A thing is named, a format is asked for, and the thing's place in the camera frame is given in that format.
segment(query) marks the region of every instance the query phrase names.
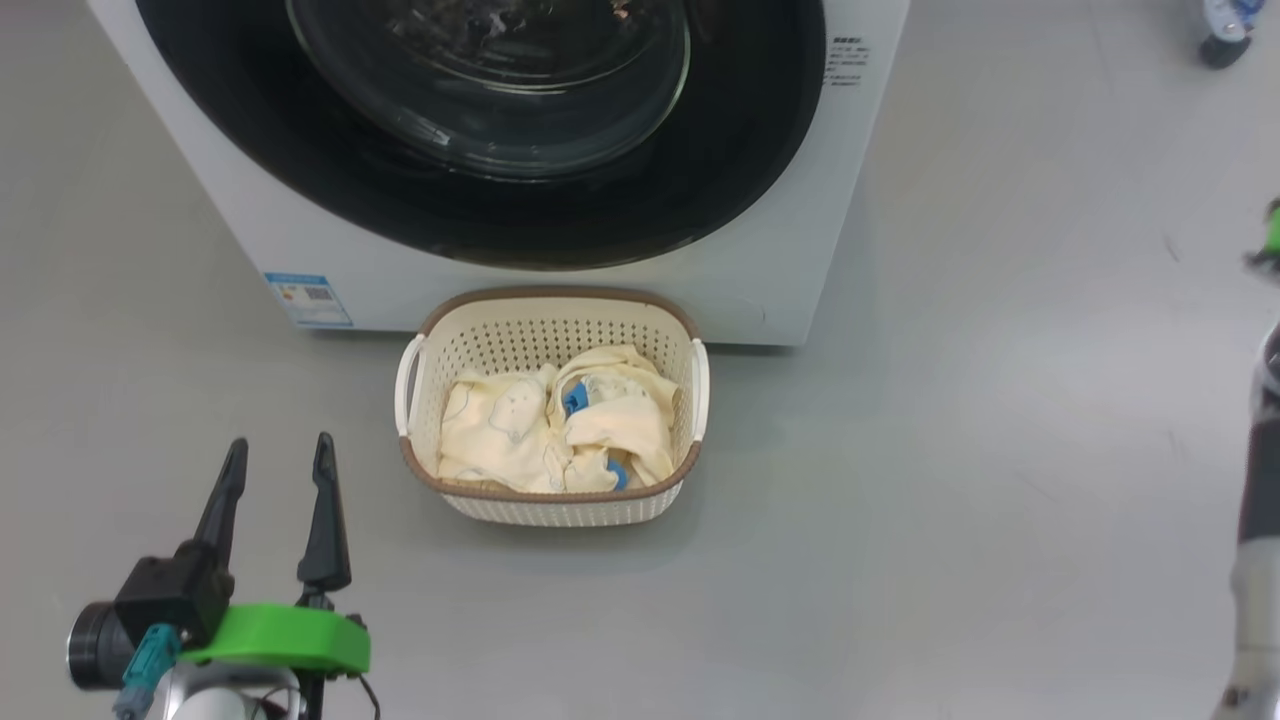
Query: brown basket rim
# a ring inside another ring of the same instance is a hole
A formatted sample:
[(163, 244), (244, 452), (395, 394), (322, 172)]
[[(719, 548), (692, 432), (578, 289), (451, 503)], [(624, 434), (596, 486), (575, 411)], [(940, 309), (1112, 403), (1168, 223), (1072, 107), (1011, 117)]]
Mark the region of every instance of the brown basket rim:
[[(495, 290), (480, 290), (475, 292), (467, 292), (460, 295), (431, 313), (426, 322), (422, 323), (422, 328), (419, 334), (429, 337), (435, 325), (440, 323), (447, 315), (462, 307), (463, 305), (470, 305), (472, 302), (483, 302), (486, 300), (515, 300), (520, 297), (585, 297), (596, 300), (622, 300), (627, 302), (641, 302), (645, 305), (654, 305), (668, 313), (671, 313), (680, 324), (685, 327), (689, 333), (689, 340), (700, 340), (698, 334), (698, 325), (694, 324), (692, 318), (685, 313), (675, 302), (660, 297), (658, 295), (640, 292), (634, 290), (618, 290), (618, 288), (603, 288), (603, 287), (508, 287), (508, 288), (495, 288)], [(598, 505), (604, 502), (626, 502), (631, 500), (645, 500), (649, 497), (655, 497), (667, 492), (668, 489), (676, 487), (685, 480), (690, 470), (694, 469), (694, 462), (698, 461), (698, 456), (701, 455), (703, 443), (701, 441), (694, 441), (689, 446), (689, 454), (685, 455), (684, 462), (676, 468), (676, 471), (671, 474), (666, 480), (650, 486), (646, 488), (636, 488), (622, 492), (590, 492), (590, 493), (572, 493), (572, 495), (527, 495), (520, 493), (513, 489), (504, 491), (489, 491), (479, 488), (468, 488), (463, 486), (448, 484), (444, 480), (431, 475), (422, 468), (422, 464), (417, 461), (417, 456), (413, 454), (413, 443), (410, 442), (408, 437), (399, 438), (401, 455), (404, 456), (404, 462), (408, 469), (422, 480), (429, 488), (434, 489), (440, 495), (448, 495), (453, 497), (466, 497), (471, 500), (489, 500), (499, 502), (524, 502), (529, 505)]]

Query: blue and white sticker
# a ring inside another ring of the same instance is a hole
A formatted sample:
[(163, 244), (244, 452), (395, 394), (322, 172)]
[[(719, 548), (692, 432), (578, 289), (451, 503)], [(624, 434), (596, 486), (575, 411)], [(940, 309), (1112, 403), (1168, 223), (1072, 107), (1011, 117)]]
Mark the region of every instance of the blue and white sticker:
[(308, 328), (352, 327), (351, 315), (324, 275), (288, 273), (265, 273), (265, 275), (271, 292), (288, 311), (293, 324)]

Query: basket handle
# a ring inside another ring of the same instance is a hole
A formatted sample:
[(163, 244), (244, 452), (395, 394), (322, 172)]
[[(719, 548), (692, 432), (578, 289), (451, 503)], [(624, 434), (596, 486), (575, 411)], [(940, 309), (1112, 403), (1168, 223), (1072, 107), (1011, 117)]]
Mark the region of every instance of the basket handle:
[(712, 364), (707, 359), (707, 346), (703, 341), (694, 340), (694, 442), (703, 442), (707, 434), (707, 415), (712, 407)]
[[(396, 373), (396, 432), (399, 437), (408, 437), (408, 429), (412, 425), (413, 416), (417, 415), (417, 397), (421, 395), (417, 392), (417, 382), (413, 383), (415, 396), (411, 401), (408, 398), (408, 373), (410, 368), (413, 366), (413, 360), (422, 352), (422, 345), (426, 343), (426, 336), (419, 333), (404, 348), (404, 355), (401, 356), (401, 366)], [(422, 363), (417, 364), (417, 380), (422, 379)]]

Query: washing machine door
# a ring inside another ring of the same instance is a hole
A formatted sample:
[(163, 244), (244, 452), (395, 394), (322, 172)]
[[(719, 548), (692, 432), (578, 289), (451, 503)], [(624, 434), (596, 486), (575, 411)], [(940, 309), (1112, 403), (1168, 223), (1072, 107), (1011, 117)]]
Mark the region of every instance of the washing machine door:
[(282, 182), (511, 268), (618, 265), (722, 227), (791, 161), (824, 69), (822, 0), (137, 3)]

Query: clothes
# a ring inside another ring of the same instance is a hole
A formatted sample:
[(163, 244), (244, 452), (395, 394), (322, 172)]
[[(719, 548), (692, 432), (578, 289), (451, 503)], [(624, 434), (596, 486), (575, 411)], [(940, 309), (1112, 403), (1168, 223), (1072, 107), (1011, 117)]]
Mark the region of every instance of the clothes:
[[(568, 416), (563, 398), (579, 384), (588, 406)], [(631, 346), (590, 350), (559, 373), (463, 372), (442, 420), (439, 477), (526, 493), (611, 492), (621, 489), (612, 460), (627, 488), (660, 483), (675, 471), (677, 389)]]

